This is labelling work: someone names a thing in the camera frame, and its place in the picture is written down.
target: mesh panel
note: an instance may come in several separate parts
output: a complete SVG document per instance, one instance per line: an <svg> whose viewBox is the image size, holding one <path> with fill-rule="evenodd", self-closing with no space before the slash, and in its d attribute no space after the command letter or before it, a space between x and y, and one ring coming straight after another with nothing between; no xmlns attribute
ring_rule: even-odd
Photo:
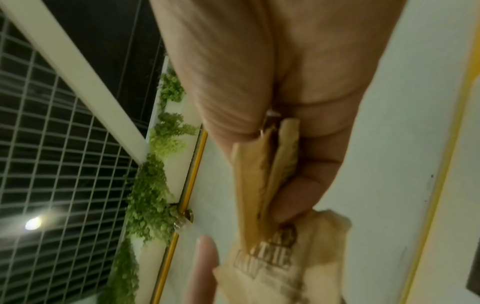
<svg viewBox="0 0 480 304"><path fill-rule="evenodd" d="M79 299L107 282L137 166L3 14L0 31L0 303Z"/></svg>

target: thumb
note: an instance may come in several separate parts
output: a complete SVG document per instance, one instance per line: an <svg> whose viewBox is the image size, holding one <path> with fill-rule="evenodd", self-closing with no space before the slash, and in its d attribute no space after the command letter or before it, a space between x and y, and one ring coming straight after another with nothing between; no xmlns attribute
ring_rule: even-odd
<svg viewBox="0 0 480 304"><path fill-rule="evenodd" d="M196 244L193 268L183 299L184 304L212 304L217 281L213 269L219 265L219 252L214 240L202 235Z"/></svg>

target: yellow trim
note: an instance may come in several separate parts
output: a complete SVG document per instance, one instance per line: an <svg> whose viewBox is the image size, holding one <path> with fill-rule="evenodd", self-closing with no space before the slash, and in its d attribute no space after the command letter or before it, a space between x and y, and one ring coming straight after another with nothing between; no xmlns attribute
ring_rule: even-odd
<svg viewBox="0 0 480 304"><path fill-rule="evenodd" d="M198 152L195 157L195 163L193 164L193 170L191 172L190 181L188 183L188 187L186 188L185 198L183 199L183 202L181 203L181 206L180 206L180 213L184 213L189 205L190 197L192 195L192 190L195 184L195 179L197 178L200 161L204 153L205 143L207 142L207 136L208 136L207 132L204 131L201 136L200 145L198 147ZM179 241L179 235L178 233L175 232L173 234L170 247L168 248L168 252L166 254L165 265L161 271L160 279L158 281L158 285L156 286L156 289L154 292L155 295L153 297L152 304L160 303L160 298L162 297L162 291L164 290L163 288L165 287L165 282L167 281L170 265L172 264L172 259L174 257L175 248L177 247L178 241Z"/></svg>
<svg viewBox="0 0 480 304"><path fill-rule="evenodd" d="M480 25L477 29L477 32L474 37L474 43L472 48L472 53L470 55L467 72L465 74L462 88L460 90L459 101L456 107L455 116L453 118L453 123L450 128L450 137L448 138L448 142L446 145L445 153L443 156L443 163L441 164L440 171L438 173L438 179L435 183L435 188L433 190L431 199L430 199L430 207L428 209L427 218L425 221L425 225L423 227L422 235L420 238L419 246L415 253L415 258L413 260L413 264L410 268L408 273L408 277L405 283L405 287L401 294L400 304L406 304L410 290L412 288L412 284L415 279L415 274L418 270L420 259L422 257L423 250L425 248L425 244L428 239L428 235L430 232L430 228L432 226L432 222L435 217L435 211L437 210L437 206L440 201L440 197L442 195L443 186L445 183L445 179L448 174L450 162L452 160L452 155L455 150L455 145L457 143L457 139L459 137L460 126L462 124L462 119L464 116L465 108L467 107L467 103L470 97L470 91L472 86L475 82L475 79L480 75Z"/></svg>

